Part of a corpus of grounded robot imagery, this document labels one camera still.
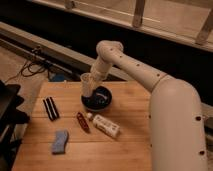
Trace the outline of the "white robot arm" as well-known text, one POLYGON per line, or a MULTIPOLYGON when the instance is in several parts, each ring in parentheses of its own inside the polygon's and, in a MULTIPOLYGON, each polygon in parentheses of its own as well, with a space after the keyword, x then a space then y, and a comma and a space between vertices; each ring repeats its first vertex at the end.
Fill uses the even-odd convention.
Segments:
POLYGON ((204 121, 197 90, 123 53, 117 41, 103 40, 91 67, 92 79, 104 80, 117 65, 151 93, 149 102, 152 171, 208 171, 204 121))

